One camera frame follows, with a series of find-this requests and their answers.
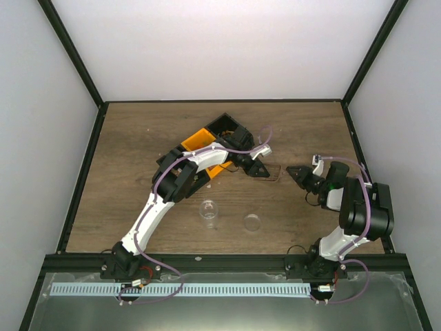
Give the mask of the yellow bin with star candies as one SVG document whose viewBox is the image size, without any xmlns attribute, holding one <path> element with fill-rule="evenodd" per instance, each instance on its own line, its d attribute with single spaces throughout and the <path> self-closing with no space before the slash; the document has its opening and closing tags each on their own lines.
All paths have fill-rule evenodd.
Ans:
<svg viewBox="0 0 441 331">
<path fill-rule="evenodd" d="M 186 151 L 193 151 L 200 148 L 205 148 L 210 143 L 214 142 L 216 137 L 206 128 L 201 128 L 189 138 L 186 138 L 181 145 Z M 232 164 L 231 161 L 226 161 L 220 165 L 213 165 L 208 167 L 205 171 L 209 175 L 210 179 L 213 179 L 225 168 L 228 168 Z"/>
</svg>

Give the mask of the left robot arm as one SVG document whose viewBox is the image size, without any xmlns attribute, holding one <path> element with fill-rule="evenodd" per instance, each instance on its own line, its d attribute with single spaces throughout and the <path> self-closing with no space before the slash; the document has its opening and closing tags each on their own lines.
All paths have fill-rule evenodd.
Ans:
<svg viewBox="0 0 441 331">
<path fill-rule="evenodd" d="M 216 137 L 206 146 L 170 150 L 152 177 L 152 190 L 141 213 L 128 233 L 112 247 L 117 271 L 127 279 L 140 272 L 140 255 L 150 237 L 172 207 L 198 190 L 195 177 L 199 173 L 232 162 L 249 177 L 269 177 L 259 158 L 271 154 L 270 139 L 267 137 L 266 141 L 255 146 L 253 135 L 238 126 L 235 131 Z"/>
</svg>

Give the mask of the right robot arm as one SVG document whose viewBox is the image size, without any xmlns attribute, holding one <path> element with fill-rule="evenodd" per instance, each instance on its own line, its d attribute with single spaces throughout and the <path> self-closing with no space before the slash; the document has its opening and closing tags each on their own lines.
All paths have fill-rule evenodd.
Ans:
<svg viewBox="0 0 441 331">
<path fill-rule="evenodd" d="M 332 161 L 322 176 L 325 162 L 316 155 L 312 165 L 294 165 L 287 173 L 306 194 L 317 196 L 316 205 L 338 213 L 338 226 L 319 238 L 307 253 L 305 269 L 312 277 L 333 274 L 346 255 L 358 246 L 387 237 L 394 227 L 390 187 L 360 177 L 350 177 L 350 167 Z"/>
</svg>

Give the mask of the brown slotted plastic scoop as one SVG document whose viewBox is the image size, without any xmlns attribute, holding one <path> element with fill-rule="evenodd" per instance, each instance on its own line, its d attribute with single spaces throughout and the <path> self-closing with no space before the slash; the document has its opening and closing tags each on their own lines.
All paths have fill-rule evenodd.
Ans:
<svg viewBox="0 0 441 331">
<path fill-rule="evenodd" d="M 270 173 L 269 178 L 253 178 L 255 181 L 268 181 L 277 182 L 280 178 L 282 172 L 282 166 L 279 163 L 264 163 L 268 172 Z"/>
</svg>

